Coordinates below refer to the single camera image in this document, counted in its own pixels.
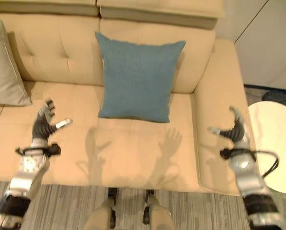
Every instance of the striped carpet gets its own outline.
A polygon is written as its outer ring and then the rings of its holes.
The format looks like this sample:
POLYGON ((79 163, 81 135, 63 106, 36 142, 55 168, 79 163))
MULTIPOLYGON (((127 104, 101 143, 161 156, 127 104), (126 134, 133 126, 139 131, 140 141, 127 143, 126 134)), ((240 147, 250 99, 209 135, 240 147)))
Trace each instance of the striped carpet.
MULTIPOLYGON (((0 198, 7 183, 0 182, 0 198)), ((142 224, 144 190, 119 192, 116 230, 148 230, 142 224)), ((81 230, 84 222, 105 199, 106 189, 43 185, 30 205, 22 230, 81 230)), ((173 216, 178 230, 249 230, 240 197, 220 194, 157 191, 160 203, 173 216)), ((286 195, 276 202, 286 218, 286 195)))

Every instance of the back cushion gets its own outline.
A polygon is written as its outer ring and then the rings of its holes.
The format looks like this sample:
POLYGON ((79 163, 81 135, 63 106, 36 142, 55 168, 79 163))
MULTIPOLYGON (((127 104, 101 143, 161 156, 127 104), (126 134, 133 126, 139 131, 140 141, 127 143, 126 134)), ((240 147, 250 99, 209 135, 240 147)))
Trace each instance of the back cushion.
POLYGON ((100 32, 111 39, 136 44, 162 45, 185 40, 186 45, 175 71, 173 92, 178 93, 194 91, 204 73, 215 40, 214 31, 106 19, 100 21, 100 32))
POLYGON ((0 14, 22 79, 103 85, 99 18, 0 14))

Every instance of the gray pillow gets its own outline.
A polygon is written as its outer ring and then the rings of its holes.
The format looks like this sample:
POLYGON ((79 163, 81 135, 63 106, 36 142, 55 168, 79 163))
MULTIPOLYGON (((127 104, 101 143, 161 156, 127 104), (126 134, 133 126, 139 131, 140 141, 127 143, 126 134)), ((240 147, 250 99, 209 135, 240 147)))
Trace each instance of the gray pillow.
POLYGON ((0 104, 32 104, 18 72, 2 20, 0 20, 0 104))
POLYGON ((99 117, 136 117, 168 123, 174 71, 185 41, 161 46, 111 40, 95 32, 103 58, 99 117))

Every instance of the robot leg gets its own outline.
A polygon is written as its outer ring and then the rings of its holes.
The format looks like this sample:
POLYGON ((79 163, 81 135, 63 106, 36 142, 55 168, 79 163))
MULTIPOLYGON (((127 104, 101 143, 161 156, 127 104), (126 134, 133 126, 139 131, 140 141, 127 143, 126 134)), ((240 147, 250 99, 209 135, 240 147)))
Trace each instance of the robot leg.
POLYGON ((146 201, 143 223, 149 224, 150 230, 176 230, 171 213, 159 204, 154 190, 147 190, 146 201))
POLYGON ((116 215, 112 209, 116 203, 117 188, 109 188, 108 198, 92 212, 83 230, 109 230, 115 228, 116 215))

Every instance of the white wall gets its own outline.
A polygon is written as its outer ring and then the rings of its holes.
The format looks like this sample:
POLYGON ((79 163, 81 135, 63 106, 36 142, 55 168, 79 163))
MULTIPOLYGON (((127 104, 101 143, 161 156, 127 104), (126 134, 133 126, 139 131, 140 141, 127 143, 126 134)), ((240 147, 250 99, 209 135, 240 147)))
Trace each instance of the white wall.
MULTIPOLYGON (((235 41, 266 0, 226 0, 217 36, 235 41)), ((286 0, 269 0, 236 42, 245 84, 286 89, 286 0)))
POLYGON ((219 19, 218 37, 235 41, 267 0, 225 0, 226 18, 219 19))

